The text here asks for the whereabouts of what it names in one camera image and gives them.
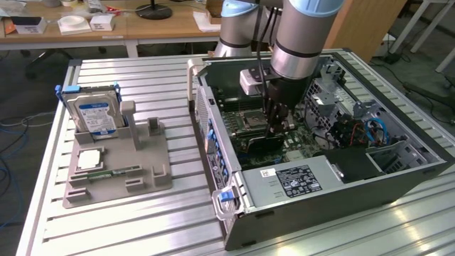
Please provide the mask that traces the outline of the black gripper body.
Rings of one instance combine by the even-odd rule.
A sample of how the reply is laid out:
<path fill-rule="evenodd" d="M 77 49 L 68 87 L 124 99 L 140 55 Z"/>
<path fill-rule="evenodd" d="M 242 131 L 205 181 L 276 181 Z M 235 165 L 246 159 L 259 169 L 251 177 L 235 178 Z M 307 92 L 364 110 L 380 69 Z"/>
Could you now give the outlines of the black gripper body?
<path fill-rule="evenodd" d="M 282 104 L 288 109 L 295 109 L 303 99 L 308 85 L 308 77 L 303 79 L 287 79 L 283 77 L 272 79 L 268 86 L 268 98 L 274 104 Z"/>

